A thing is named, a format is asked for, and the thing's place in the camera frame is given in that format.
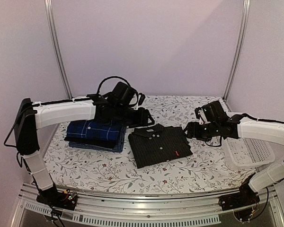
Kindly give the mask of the blue plaid shirt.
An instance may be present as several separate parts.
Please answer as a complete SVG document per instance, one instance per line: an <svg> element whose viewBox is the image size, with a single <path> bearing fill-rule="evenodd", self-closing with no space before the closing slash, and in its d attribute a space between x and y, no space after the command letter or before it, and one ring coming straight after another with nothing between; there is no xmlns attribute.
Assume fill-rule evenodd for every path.
<svg viewBox="0 0 284 227"><path fill-rule="evenodd" d="M94 120L70 122L67 127L67 137L77 139L117 140L125 127L115 121L108 123Z"/></svg>

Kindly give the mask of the black pinstriped long sleeve shirt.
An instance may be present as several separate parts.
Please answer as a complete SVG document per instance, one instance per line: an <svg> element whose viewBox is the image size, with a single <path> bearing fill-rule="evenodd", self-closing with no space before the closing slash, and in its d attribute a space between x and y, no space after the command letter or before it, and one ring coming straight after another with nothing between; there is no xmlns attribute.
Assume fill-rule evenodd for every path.
<svg viewBox="0 0 284 227"><path fill-rule="evenodd" d="M181 127L136 128L128 140L138 169L192 155Z"/></svg>

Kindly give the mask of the dark blue checked shirt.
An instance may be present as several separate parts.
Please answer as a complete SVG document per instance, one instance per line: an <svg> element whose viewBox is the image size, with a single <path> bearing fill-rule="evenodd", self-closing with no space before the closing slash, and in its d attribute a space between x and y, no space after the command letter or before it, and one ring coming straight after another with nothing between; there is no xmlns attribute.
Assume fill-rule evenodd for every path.
<svg viewBox="0 0 284 227"><path fill-rule="evenodd" d="M108 151L108 152L114 152L114 153L121 153L124 147L124 137L125 134L119 134L117 137L118 144L110 149L110 148L103 148L103 147L98 147L98 146L93 146L93 145L87 145L87 144L80 144L76 142L68 142L69 146L72 148L83 148L83 149L94 149L94 150L100 150L100 151Z"/></svg>

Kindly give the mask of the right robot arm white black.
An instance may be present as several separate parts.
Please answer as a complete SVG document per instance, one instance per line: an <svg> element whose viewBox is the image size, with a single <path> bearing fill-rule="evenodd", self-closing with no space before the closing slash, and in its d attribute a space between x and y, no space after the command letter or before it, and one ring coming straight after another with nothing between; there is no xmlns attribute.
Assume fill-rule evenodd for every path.
<svg viewBox="0 0 284 227"><path fill-rule="evenodd" d="M224 113L218 117L199 117L196 122L189 122L184 128L187 138L204 142L213 137L223 139L255 139L284 146L284 122L252 118L246 113L229 116ZM239 206L246 206L253 200L254 193L274 183L284 180L284 160L271 164L266 169L254 174L235 196Z"/></svg>

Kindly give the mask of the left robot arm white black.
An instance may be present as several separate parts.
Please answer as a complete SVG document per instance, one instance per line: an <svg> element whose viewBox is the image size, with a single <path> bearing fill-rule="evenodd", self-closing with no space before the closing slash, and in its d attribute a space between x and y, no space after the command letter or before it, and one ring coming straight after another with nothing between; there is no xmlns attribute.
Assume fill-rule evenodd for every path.
<svg viewBox="0 0 284 227"><path fill-rule="evenodd" d="M37 130L79 120L117 120L130 128L154 124L149 110L138 103L125 104L123 100L111 96L93 94L50 102L32 102L30 98L23 99L10 130L15 136L13 147L24 159L28 173L35 180L37 187L43 191L42 197L50 205L57 205L61 201L61 195L53 189L54 182L40 155Z"/></svg>

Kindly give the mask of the floral white tablecloth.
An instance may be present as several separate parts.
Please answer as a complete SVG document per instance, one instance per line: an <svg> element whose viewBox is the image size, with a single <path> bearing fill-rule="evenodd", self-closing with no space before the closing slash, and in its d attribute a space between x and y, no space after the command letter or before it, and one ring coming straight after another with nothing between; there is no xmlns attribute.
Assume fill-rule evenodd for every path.
<svg viewBox="0 0 284 227"><path fill-rule="evenodd" d="M138 169L129 142L121 153L71 148L67 124L58 126L44 162L57 185L129 194L179 194L238 188L254 168L232 170L219 140L189 141L192 155Z"/></svg>

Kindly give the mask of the white plastic laundry basket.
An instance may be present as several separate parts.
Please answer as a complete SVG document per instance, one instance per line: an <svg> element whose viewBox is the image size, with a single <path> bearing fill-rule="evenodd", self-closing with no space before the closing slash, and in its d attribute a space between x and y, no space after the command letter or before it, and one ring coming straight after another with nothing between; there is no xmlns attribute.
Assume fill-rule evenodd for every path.
<svg viewBox="0 0 284 227"><path fill-rule="evenodd" d="M275 161L270 144L262 140L227 138L222 147L231 170L256 168Z"/></svg>

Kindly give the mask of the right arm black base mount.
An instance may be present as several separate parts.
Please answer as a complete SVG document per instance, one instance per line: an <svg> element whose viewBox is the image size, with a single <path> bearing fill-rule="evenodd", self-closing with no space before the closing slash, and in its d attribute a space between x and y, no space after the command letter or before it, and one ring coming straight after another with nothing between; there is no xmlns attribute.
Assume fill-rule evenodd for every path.
<svg viewBox="0 0 284 227"><path fill-rule="evenodd" d="M254 192L249 187L249 180L250 177L242 183L239 187L239 192L221 196L218 202L223 211L249 206L248 209L234 212L234 217L240 222L250 221L256 212L258 203L260 202L258 193Z"/></svg>

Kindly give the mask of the aluminium front rail frame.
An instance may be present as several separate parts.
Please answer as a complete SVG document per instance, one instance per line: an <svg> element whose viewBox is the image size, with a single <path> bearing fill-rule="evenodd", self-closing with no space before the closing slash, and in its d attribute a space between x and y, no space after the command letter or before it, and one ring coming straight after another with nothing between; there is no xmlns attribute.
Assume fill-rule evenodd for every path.
<svg viewBox="0 0 284 227"><path fill-rule="evenodd" d="M284 211L274 187L259 193L260 203L249 221L236 216L249 207L223 210L219 198L235 189L168 195L118 194L77 190L75 210L51 209L38 203L37 190L24 183L12 215L13 227L284 227Z"/></svg>

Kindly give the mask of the right aluminium frame post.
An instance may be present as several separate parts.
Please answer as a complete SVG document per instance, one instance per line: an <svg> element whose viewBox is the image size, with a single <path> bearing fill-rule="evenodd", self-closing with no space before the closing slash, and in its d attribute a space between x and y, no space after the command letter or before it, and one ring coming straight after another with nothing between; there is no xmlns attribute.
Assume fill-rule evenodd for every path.
<svg viewBox="0 0 284 227"><path fill-rule="evenodd" d="M232 85L234 83L236 71L239 65L240 55L241 55L241 51L244 45L244 38L246 35L247 26L248 26L250 4L251 4L251 0L243 1L243 8L242 8L239 35L237 39L236 49L235 49L235 53L234 53L234 57L233 57L232 65L231 65L230 74L227 80L226 88L223 94L223 100L225 102L227 102L230 97Z"/></svg>

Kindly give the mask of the aluminium frame post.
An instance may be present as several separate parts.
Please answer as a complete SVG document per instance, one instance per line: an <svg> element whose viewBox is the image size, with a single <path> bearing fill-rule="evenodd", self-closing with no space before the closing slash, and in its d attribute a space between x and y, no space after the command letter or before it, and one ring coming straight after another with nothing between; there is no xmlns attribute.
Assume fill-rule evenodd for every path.
<svg viewBox="0 0 284 227"><path fill-rule="evenodd" d="M232 65L231 65L230 74L227 80L226 88L223 94L223 100L225 102L227 102L230 97L232 85L234 83L236 71L239 65L240 55L241 55L241 51L244 45L244 38L246 35L247 26L248 26L250 4L251 4L251 0L243 1L243 8L242 8L239 35L237 39L236 49L235 49L235 53L234 53L234 57L233 57Z"/></svg>
<svg viewBox="0 0 284 227"><path fill-rule="evenodd" d="M56 30L56 25L55 25L55 20L54 20L53 2L51 0L45 0L44 5L45 5L45 11L46 11L46 16L47 16L50 36L51 36L51 40L52 40L52 43L53 43L53 50L54 50L54 54L55 54L55 57L56 57L56 61L57 61L58 70L59 70L59 73L60 73L60 76L61 76L62 84L63 84L64 90L65 90L66 96L68 98L72 98L71 87L70 87L69 80L67 78L67 74L66 74L66 71L65 71L62 53L61 53L59 40L58 40L58 34L57 34L57 30Z"/></svg>

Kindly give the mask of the left aluminium frame post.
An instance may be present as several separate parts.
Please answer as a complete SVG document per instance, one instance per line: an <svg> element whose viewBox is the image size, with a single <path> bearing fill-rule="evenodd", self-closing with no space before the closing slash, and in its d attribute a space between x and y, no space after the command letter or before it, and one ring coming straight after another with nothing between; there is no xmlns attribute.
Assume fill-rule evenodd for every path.
<svg viewBox="0 0 284 227"><path fill-rule="evenodd" d="M70 87L69 80L67 78L67 74L66 74L66 71L65 71L62 53L61 53L59 40L58 40L58 34L57 34L57 30L56 30L56 25L55 25L55 20L54 20L53 2L51 0L45 0L44 5L45 5L45 11L46 11L46 16L47 16L50 36L51 36L51 40L52 40L52 43L53 43L53 50L54 50L54 54L55 54L55 57L56 57L56 61L57 61L58 70L59 70L59 73L60 73L60 76L61 76L62 84L63 84L64 90L65 90L66 96L68 98L72 98L71 87Z"/></svg>

